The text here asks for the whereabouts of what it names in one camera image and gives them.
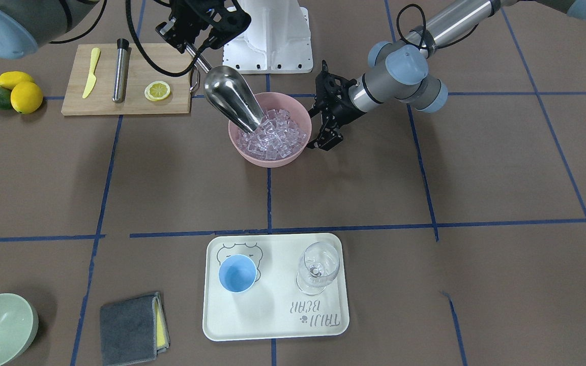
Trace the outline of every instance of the black cable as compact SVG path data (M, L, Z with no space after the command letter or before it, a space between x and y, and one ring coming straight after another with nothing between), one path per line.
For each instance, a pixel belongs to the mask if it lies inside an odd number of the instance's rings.
M105 10L105 5L107 5L107 0L103 0L103 5L101 6L101 11L98 13L98 17L96 18L96 20L94 21L94 23L92 24L92 26L84 31L83 34L73 37L72 39L67 39L67 40L54 40L49 42L50 44L65 44L65 43L69 43L69 42L74 42L75 40L79 40L83 37L85 37L86 35L88 35L98 24L98 21L101 20L101 17L103 16L103 11Z
M422 36L420 37L419 44L413 44L413 43L409 42L407 39L405 39L405 38L404 38L404 35L402 34L401 28L399 27L399 19L401 18L401 16L402 16L402 13L403 13L403 12L404 12L406 9L409 9L409 8L416 8L417 10L419 10L419 13L420 13L420 14L421 14L421 16L422 16ZM456 44L456 43L458 43L458 42L460 42L460 41L462 41L462 40L466 39L466 38L467 38L467 37L469 37L469 36L470 36L472 33L474 33L474 31L476 30L476 28L477 28L478 26L479 26L478 24L477 24L477 25L474 25L474 28L472 28L472 30L470 30L470 32L469 32L469 33L467 33L466 35L464 35L464 36L463 36L463 37L461 37L460 39L454 40L453 42L451 42L451 43L448 43L448 44L445 44L445 45L443 45L443 46L437 46L435 49L443 49L443 48L447 48L447 47L449 47L449 46L453 46L454 44ZM404 9L402 9L402 10L399 10L399 13L397 14L397 32L399 33L399 37L400 37L400 39L401 39L401 40L403 40L405 43L407 43L407 44L412 44L413 46L416 46L418 49L426 49L426 50L428 50L428 48L427 48L426 46L423 46L424 39L425 39L425 35L426 35L426 16L425 16L425 14L424 14L424 10L423 10L423 9L422 9L422 8L421 8L419 5L417 5L417 4L409 4L409 5L406 5L406 6L404 7Z
M146 51L144 51L144 47L141 46L141 43L139 42L139 37L137 37L137 33L135 32L135 26L132 23L130 0L126 0L126 21L128 23L130 37L132 37L133 42L135 42L135 46L137 46L137 50L139 50L139 53L141 53L141 55L144 56L144 60L146 60L146 62L149 63L149 65L151 65L153 69L160 72L160 74L164 74L166 76L179 77L186 75L189 71L191 71L191 69L193 69L196 61L198 60L198 58L200 58L200 54L202 54L202 52L209 47L208 40L205 40L205 42L203 42L200 48L198 48L198 51L193 56L193 60L191 60L191 63L187 66L186 69L182 70L181 72L170 72L156 65L156 63L154 63L153 60L151 60L151 58L146 54Z
M478 25L478 24L477 24L477 25L474 25L474 28L472 28L472 30L470 30L470 32L469 32L469 33L467 33L466 35L464 35L463 37L460 37L460 39L454 40L454 41L453 41L453 42L451 42L451 43L447 43L447 44L446 44L446 45L444 45L444 46L438 46L438 47L437 47L437 49L443 49L443 48L447 48L447 47L449 47L449 46L453 46L454 44L456 44L456 43L460 42L461 40L463 40L463 39L466 39L467 37L469 37L469 36L470 36L472 33L474 33L474 31L475 31L475 30L476 30L476 28L478 28L478 27L479 27L479 25Z
M421 37L419 39L419 44L413 44L413 43L409 42L407 39L405 39L404 38L404 35L402 34L402 30L399 27L399 19L402 17L402 14L404 13L404 11L406 11L409 8L416 8L417 10L419 10L419 14L422 16L422 35L421 35ZM424 39L425 39L425 36L426 36L426 16L424 14L424 10L419 5L417 5L417 4L409 4L409 5L406 5L404 7L404 9L399 10L399 12L397 13L397 32L399 33L400 39L403 40L405 43L412 44L413 46L416 46L417 49L426 49L426 50L428 50L428 47L423 46Z

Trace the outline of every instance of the wooden cutting board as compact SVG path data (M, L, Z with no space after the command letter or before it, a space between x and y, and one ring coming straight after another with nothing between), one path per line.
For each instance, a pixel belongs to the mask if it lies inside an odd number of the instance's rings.
M178 72L191 62L188 53L180 54L169 44L142 44L151 59L165 70ZM89 72L90 54L94 47L101 49L96 65L96 85L83 99L83 91ZM123 103L112 101L114 73L116 71L116 44L81 44L76 50L72 74L69 77L63 115L88 114L173 114L189 113L191 106L191 72L181 77L169 77L154 70L142 55L130 44L130 64L126 83L126 99ZM144 89L153 81L166 81L171 95L165 100L151 102L144 97Z

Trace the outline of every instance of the yellow knife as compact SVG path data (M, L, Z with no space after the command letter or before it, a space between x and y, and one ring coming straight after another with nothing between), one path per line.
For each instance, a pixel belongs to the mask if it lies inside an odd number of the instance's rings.
M94 76L94 70L96 69L96 63L101 55L101 49L94 47L92 49L92 55L90 56L90 71L87 75L87 83L85 84L85 90L83 91L83 99L87 98L89 93L92 92L94 85L96 84L96 76Z

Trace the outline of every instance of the ice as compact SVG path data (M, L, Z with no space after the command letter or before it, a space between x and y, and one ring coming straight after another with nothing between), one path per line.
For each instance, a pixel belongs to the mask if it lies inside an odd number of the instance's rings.
M237 147L259 160L280 160L304 148L307 134L286 109L270 109L252 134L240 132Z

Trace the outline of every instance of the pink bowl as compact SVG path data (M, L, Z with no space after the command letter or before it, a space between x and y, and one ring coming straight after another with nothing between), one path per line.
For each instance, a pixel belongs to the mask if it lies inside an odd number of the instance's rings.
M273 93L273 92L266 92L266 93L258 93L255 94L254 97L256 101L259 103L259 106L265 111L269 109L286 109L291 114L291 120L295 121L298 126L307 134L307 139L304 141L304 145L306 146L309 143L309 139L311 139L311 118L307 113L307 109L305 109L300 102L295 100L293 97L289 97L286 94L282 93ZM230 134L230 141L235 146L237 151L246 158L247 161L251 162L254 165L264 168L276 168L286 165L293 160L295 160L304 150L303 147L300 151L296 152L295 154L288 156L288 158L280 159L280 160L259 160L253 158L250 155L247 155L243 151L239 149L237 146L237 139L239 137L239 132L241 131L237 125L232 123L232 121L228 121L227 130Z

